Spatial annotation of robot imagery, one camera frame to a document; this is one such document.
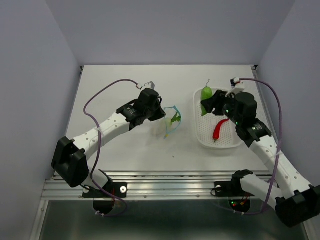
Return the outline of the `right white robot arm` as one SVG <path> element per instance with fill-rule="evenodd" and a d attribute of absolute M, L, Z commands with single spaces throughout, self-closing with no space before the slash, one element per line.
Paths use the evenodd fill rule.
<path fill-rule="evenodd" d="M 251 194 L 275 210 L 280 221 L 291 228 L 320 214 L 320 188 L 301 176 L 279 149 L 280 142 L 257 118 L 258 104 L 248 92 L 217 90 L 201 101 L 208 114 L 226 116 L 235 124 L 238 137 L 272 174 L 270 182 L 250 170 L 238 170 L 227 183 L 232 195 Z"/>

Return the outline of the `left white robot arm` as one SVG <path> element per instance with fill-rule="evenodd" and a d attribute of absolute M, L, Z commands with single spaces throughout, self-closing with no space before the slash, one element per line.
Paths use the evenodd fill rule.
<path fill-rule="evenodd" d="M 123 105 L 99 126 L 72 139 L 58 140 L 51 167 L 71 187 L 75 188 L 89 179 L 91 170 L 87 161 L 114 138 L 125 134 L 144 121 L 165 117 L 162 98 L 151 88 L 142 90 L 137 99 Z"/>

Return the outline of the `white toy radish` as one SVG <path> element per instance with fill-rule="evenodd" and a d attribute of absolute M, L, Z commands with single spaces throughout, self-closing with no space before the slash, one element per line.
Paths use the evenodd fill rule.
<path fill-rule="evenodd" d="M 156 133 L 164 134 L 165 138 L 167 138 L 170 134 L 172 134 L 176 129 L 180 126 L 182 121 L 181 114 L 176 111 L 173 116 L 165 117 L 159 121 Z"/>

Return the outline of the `red toy chili pepper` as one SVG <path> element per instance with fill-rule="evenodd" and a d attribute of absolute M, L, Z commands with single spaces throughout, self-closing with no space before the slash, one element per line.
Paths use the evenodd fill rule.
<path fill-rule="evenodd" d="M 220 131 L 221 131 L 221 127 L 224 123 L 228 122 L 229 119 L 223 119 L 221 121 L 218 122 L 218 124 L 215 126 L 215 129 L 213 131 L 213 134 L 212 134 L 212 139 L 213 141 L 216 143 L 219 138 L 220 138 Z"/>

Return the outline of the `clear zip top bag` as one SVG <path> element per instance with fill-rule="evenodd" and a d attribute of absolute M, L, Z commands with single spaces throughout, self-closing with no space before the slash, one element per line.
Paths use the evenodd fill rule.
<path fill-rule="evenodd" d="M 175 105 L 165 107 L 163 110 L 165 112 L 165 117 L 155 122 L 151 133 L 156 137 L 163 137 L 166 139 L 181 125 L 182 115 Z"/>

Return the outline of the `green toy pepper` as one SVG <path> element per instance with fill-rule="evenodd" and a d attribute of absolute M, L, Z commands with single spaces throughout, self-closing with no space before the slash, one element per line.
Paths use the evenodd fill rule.
<path fill-rule="evenodd" d="M 210 82 L 210 79 L 208 79 L 205 87 L 201 90 L 200 101 L 210 99 L 213 96 L 212 89 L 208 86 L 209 82 Z M 201 116 L 203 117 L 207 114 L 207 111 L 202 103 L 200 104 L 200 106 L 201 106 Z"/>

